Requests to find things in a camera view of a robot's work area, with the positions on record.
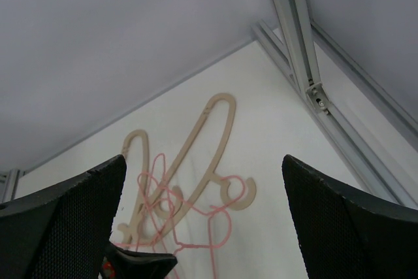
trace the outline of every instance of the aluminum frame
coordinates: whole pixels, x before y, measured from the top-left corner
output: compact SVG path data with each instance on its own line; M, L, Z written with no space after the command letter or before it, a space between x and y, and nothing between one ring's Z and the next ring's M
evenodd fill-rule
M0 172L0 202L3 199L3 195L5 194L6 188L6 180L7 180L6 172Z
M312 102L309 88L317 84L322 86L322 82L316 60L307 1L273 0L273 2L289 51L288 61L296 76L295 82L297 82L297 85L292 84L292 81L290 83L294 87L298 87L296 88L297 93L310 108L317 122L323 127L334 145L372 194L393 203L418 208L418 200L414 200L399 184L395 176L373 152L371 147L332 104L332 99L327 99L329 102L327 106L322 106L323 111L318 110L318 106L314 106L316 104ZM255 32L255 36L279 69L284 72L280 62L280 59L283 58L280 57L280 54L285 56L285 52L280 50L280 46L274 44L273 39L269 39L270 32ZM340 56L344 56L341 51L338 52ZM379 94L379 89L373 83L368 81L367 84L374 88L373 90L370 89L370 93L376 94L375 97L380 97L381 103L391 112L394 119L396 118L398 122L403 122L402 119L407 120L404 115L396 112L396 104L392 104L386 96ZM410 126L405 127L405 130L413 134L414 128Z
M353 58L349 56L319 25L311 20L313 37L331 59L371 100L396 130L418 151L416 122Z
M25 173L19 169L13 169L6 174L5 189L1 195L0 203L9 202L14 199L19 179Z

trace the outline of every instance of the metal bracket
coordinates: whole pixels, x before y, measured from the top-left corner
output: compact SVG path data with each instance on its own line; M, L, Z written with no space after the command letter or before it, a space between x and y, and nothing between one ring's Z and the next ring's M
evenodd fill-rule
M306 96L316 112L325 112L325 114L329 114L328 108L330 107L331 102L325 93L321 82L311 85L306 90Z

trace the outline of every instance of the beige plastic hanger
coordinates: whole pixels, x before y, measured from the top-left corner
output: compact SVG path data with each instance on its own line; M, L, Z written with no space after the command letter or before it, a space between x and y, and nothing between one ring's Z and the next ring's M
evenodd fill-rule
M125 159L128 158L129 149L131 148L132 141L135 137L140 137L142 140L142 172L148 172L150 166L150 145L148 143L148 134L145 132L145 130L134 130L130 132L125 137L121 154L124 156ZM147 179L147 176L142 176L140 180L140 189L143 191L143 193L145 193ZM137 199L135 201L135 207L129 225L127 225L126 223L121 223L118 225L118 230L122 231L123 233L123 243L131 243L132 236L130 226L139 224L139 213L143 204L144 199L142 198L142 194L138 191Z
M221 140L219 142L219 145L217 147L214 157L212 158L202 180L199 182L196 189L194 190L190 198L187 200L188 203L191 203L192 205L195 204L195 202L197 201L197 199L202 194L205 187L208 185L210 181L217 183L221 186L220 195L221 195L221 199L224 205L232 201L232 199L229 197L229 186L231 185L231 183L229 182L229 180L222 180L222 177L220 177L218 174L215 173L216 167L228 143L229 135L231 134L231 130L232 130L233 122L234 122L235 110L236 110L235 99L231 94L228 94L228 93L216 94L206 104L205 108L203 109L202 114L200 115L194 128L190 132L182 149L179 151L178 155L176 156L176 159L173 161L172 165L163 176L161 180L161 185L166 186L171 181L172 177L178 170L178 167L181 165L182 161L184 160L185 155L187 154L191 145L197 138L197 135L201 131L210 112L212 111L212 109L214 108L214 106L216 105L218 101L226 101L229 103L227 122L225 124L225 128L223 130L223 134L222 134ZM248 178L246 180L246 184L248 186L247 195L244 197L243 200L230 204L229 208L233 210L243 210L247 208L250 204L252 204L252 202L254 201L255 195L257 193L257 188L255 185L254 179ZM154 204L155 202L157 202L162 192L163 192L163 189L161 189L160 187L157 187L148 199L150 204ZM182 191L178 186L173 187L173 192L179 195L181 198L183 197ZM124 235L123 243L131 243L132 240L133 242L138 242L138 239L140 239L139 244L142 244L142 245L147 244L148 239L142 234L141 228L138 228L138 227L141 227L141 222L143 222L143 219L146 217L146 209L142 205L143 203L139 204L138 206L136 205L135 208L138 209L139 212L134 211L134 214L137 213L137 216L135 219L134 217L131 219L131 223L129 225L123 224L122 228L121 228L121 225L118 226L118 229L122 231ZM173 225L176 225L187 214L189 209L190 207L188 205L182 204L178 199L176 200L175 211L174 211L175 215L172 219L172 223L166 225L166 227L162 231L162 237L171 231ZM156 206L154 210L155 210L155 213L161 218L167 219L169 216L169 212L164 211L161 208L161 206Z

